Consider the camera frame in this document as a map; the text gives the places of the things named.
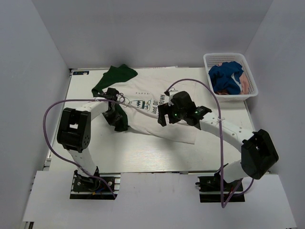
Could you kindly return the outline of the white green-sleeved printed t-shirt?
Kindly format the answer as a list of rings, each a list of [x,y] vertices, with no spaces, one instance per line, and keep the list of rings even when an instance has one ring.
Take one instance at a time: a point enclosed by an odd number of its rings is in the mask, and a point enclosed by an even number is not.
[[[152,135],[175,142],[194,144],[196,130],[179,121],[174,125],[162,127],[158,124],[158,106],[168,102],[165,90],[172,84],[162,74],[158,78],[138,73],[123,64],[111,66],[100,81],[92,88],[93,97],[101,96],[108,88],[114,88],[123,94],[123,104],[116,104],[127,120],[126,127],[145,135]]]

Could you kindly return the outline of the blue t-shirt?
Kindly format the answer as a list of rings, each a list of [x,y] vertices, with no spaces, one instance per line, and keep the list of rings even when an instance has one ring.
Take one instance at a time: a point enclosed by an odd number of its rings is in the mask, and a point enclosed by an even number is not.
[[[244,73],[242,65],[238,62],[223,62],[221,65],[214,65],[209,70],[209,76],[212,83],[213,91],[222,90],[227,87],[232,80],[231,76],[234,74],[235,79]]]

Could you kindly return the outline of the pink t-shirt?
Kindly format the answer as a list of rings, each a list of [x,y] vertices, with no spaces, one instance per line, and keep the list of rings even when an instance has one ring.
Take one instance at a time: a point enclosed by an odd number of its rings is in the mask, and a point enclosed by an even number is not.
[[[234,74],[232,74],[231,78],[232,80],[226,88],[215,91],[215,93],[218,95],[243,95],[249,93],[250,85],[244,73],[239,77],[239,80],[235,79]]]

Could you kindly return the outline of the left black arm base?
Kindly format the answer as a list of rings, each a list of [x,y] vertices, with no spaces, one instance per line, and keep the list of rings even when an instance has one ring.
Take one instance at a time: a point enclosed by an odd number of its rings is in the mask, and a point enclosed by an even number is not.
[[[120,189],[121,175],[100,174],[100,177],[107,182],[115,197],[104,182],[92,177],[81,177],[74,174],[70,199],[115,200]]]

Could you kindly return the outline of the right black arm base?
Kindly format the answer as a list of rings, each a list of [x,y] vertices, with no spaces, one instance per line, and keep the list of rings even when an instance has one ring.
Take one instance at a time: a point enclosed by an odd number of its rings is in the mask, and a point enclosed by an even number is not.
[[[238,181],[231,183],[224,182],[224,201],[227,200],[237,185]],[[199,189],[201,203],[221,202],[220,181],[218,181],[214,176],[198,177],[198,181],[195,183],[195,186]],[[243,185],[240,184],[229,202],[245,202],[244,194],[239,195],[243,192],[243,190]]]

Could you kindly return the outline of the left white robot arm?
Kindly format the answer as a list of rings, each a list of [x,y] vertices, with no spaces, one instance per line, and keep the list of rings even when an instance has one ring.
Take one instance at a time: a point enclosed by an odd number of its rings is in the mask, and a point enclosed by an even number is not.
[[[100,187],[98,167],[89,152],[92,120],[102,115],[116,132],[128,130],[128,118],[120,104],[125,99],[115,88],[108,88],[93,101],[77,108],[64,108],[57,133],[57,142],[66,149],[74,163],[77,164],[80,176],[86,177],[85,186],[89,190]]]

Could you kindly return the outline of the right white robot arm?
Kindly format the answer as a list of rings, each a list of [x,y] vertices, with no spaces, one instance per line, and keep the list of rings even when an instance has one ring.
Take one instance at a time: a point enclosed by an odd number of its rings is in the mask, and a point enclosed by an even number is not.
[[[205,106],[196,106],[186,91],[166,91],[169,101],[158,106],[161,126],[185,121],[189,126],[213,134],[237,149],[241,158],[220,169],[215,184],[227,190],[234,181],[245,177],[259,180],[278,160],[279,156],[269,133],[238,127]]]

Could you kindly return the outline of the blue label sticker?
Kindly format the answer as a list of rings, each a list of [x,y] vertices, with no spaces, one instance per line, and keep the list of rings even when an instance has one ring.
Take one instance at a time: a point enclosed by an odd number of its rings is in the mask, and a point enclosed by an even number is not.
[[[72,75],[88,75],[89,71],[73,71]]]

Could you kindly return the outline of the white plastic basket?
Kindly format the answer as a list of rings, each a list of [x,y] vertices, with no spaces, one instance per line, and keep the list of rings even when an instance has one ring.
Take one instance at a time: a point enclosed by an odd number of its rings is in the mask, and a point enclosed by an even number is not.
[[[244,55],[207,53],[203,56],[208,83],[220,102],[245,101],[258,89]]]

